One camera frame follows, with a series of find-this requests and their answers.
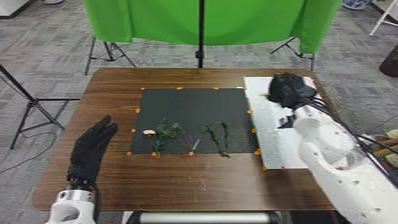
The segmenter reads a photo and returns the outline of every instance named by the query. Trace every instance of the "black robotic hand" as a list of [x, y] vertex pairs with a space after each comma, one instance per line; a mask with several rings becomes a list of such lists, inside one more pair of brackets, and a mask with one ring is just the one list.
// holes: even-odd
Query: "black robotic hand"
[[103, 154], [116, 133], [117, 124], [110, 124], [110, 116], [107, 116], [77, 140], [71, 153], [68, 181], [71, 181], [71, 179], [80, 179], [89, 183], [96, 182]]
[[274, 76], [268, 89], [268, 100], [283, 107], [297, 109], [306, 105], [302, 99], [313, 100], [316, 90], [306, 85], [302, 76], [295, 74], [279, 74]]

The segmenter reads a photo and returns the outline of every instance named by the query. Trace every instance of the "robotic hand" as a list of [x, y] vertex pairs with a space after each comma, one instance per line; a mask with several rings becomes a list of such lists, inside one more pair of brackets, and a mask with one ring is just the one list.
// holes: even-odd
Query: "robotic hand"
[[[116, 133], [117, 124], [110, 124], [110, 116], [107, 116], [87, 130], [75, 143], [71, 166], [68, 170], [69, 185], [66, 190], [59, 193], [46, 224], [94, 224], [98, 222], [100, 193], [96, 178], [103, 154]], [[73, 215], [77, 217], [73, 220], [68, 220], [68, 217]]]
[[356, 224], [398, 223], [398, 189], [363, 142], [331, 118], [302, 77], [277, 75], [268, 100], [293, 110], [293, 128], [302, 135], [300, 159], [308, 164], [332, 205]]

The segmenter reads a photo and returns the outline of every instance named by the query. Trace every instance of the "tripod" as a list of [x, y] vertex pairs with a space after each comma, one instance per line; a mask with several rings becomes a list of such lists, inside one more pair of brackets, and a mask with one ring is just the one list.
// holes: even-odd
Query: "tripod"
[[[66, 109], [66, 105], [68, 105], [69, 101], [77, 101], [80, 99], [66, 99], [66, 98], [59, 98], [59, 99], [41, 99], [41, 98], [34, 98], [34, 96], [30, 95], [27, 89], [23, 88], [20, 82], [16, 81], [16, 79], [14, 79], [11, 73], [5, 70], [5, 68], [4, 68], [2, 65], [0, 65], [0, 72], [4, 73], [5, 78], [7, 78], [5, 79], [4, 77], [0, 77], [2, 80], [4, 80], [4, 82], [5, 82], [5, 84], [11, 86], [11, 88], [14, 89], [14, 91], [21, 94], [23, 98], [29, 100], [29, 104], [27, 104], [27, 108], [25, 108], [25, 112], [23, 112], [23, 118], [21, 118], [18, 130], [16, 130], [16, 135], [14, 135], [14, 139], [13, 139], [13, 143], [11, 143], [11, 149], [14, 149], [18, 137], [20, 137], [20, 135], [21, 135], [23, 132], [34, 130], [36, 128], [45, 127], [50, 124], [55, 124], [61, 127], [61, 129], [64, 129], [64, 126], [61, 125], [61, 123], [57, 121], [59, 120], [59, 116], [61, 116], [61, 113], [62, 113], [62, 111]], [[55, 116], [52, 116], [52, 114], [48, 113], [46, 109], [43, 108], [43, 106], [39, 104], [41, 102], [46, 102], [46, 101], [64, 101], [64, 104], [61, 106], [61, 109], [57, 111]], [[25, 122], [27, 122], [27, 118], [29, 118], [30, 111], [32, 111], [34, 108], [43, 113], [43, 115], [45, 115], [45, 117], [48, 119], [48, 122], [45, 122], [45, 123], [41, 123], [41, 124], [37, 124], [37, 125], [34, 125], [34, 126], [30, 126], [30, 127], [25, 128]]]
[[311, 61], [311, 71], [315, 71], [315, 54], [311, 55], [311, 57], [304, 56], [304, 53], [299, 53], [297, 50], [293, 49], [293, 47], [290, 46], [290, 42], [297, 39], [297, 37], [292, 37], [292, 39], [286, 41], [286, 43], [277, 47], [277, 49], [270, 52], [270, 54], [274, 54], [281, 49], [283, 47], [288, 47], [290, 50], [293, 51], [295, 53], [295, 56], [299, 58], [306, 58], [309, 59]]
[[[130, 59], [130, 57], [128, 57], [128, 55], [126, 55], [126, 53], [125, 53], [125, 51], [123, 51], [119, 45], [117, 45], [116, 43], [109, 43], [109, 42], [103, 41], [103, 47], [105, 47], [105, 51], [107, 51], [105, 54], [107, 54], [107, 56], [109, 56], [107, 59], [103, 59], [103, 58], [100, 58], [100, 57], [93, 57], [94, 48], [96, 48], [96, 37], [93, 37], [93, 42], [91, 42], [91, 53], [89, 53], [89, 60], [87, 60], [85, 72], [84, 72], [85, 76], [89, 75], [91, 61], [93, 61], [93, 60], [103, 60], [103, 61], [107, 61], [107, 62], [114, 62], [121, 57], [125, 57], [126, 60], [128, 60], [128, 62], [130, 62], [130, 64], [132, 64], [133, 67], [137, 68], [137, 65], [135, 65], [135, 63], [133, 63], [133, 61], [132, 61], [132, 59]], [[121, 56], [119, 56], [119, 57], [114, 57], [114, 52], [112, 52], [112, 50], [117, 50], [117, 51], [121, 52]]]

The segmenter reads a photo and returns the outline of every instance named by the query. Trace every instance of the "green screen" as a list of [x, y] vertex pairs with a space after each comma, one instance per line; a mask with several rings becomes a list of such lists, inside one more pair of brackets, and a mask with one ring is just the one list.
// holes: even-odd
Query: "green screen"
[[[238, 45], [300, 38], [315, 53], [340, 0], [206, 0], [206, 45]], [[199, 0], [85, 0], [94, 36], [197, 45]]]

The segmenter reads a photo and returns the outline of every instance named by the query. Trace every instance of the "wooden table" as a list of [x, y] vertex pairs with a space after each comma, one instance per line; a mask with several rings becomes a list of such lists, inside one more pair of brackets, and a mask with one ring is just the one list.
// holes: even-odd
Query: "wooden table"
[[103, 210], [220, 211], [334, 209], [308, 170], [261, 170], [254, 154], [128, 156], [141, 88], [244, 86], [244, 76], [272, 76], [290, 69], [101, 69], [93, 77], [78, 109], [36, 187], [34, 206], [50, 209], [66, 187], [73, 144], [107, 114], [119, 124], [103, 158], [98, 185]]

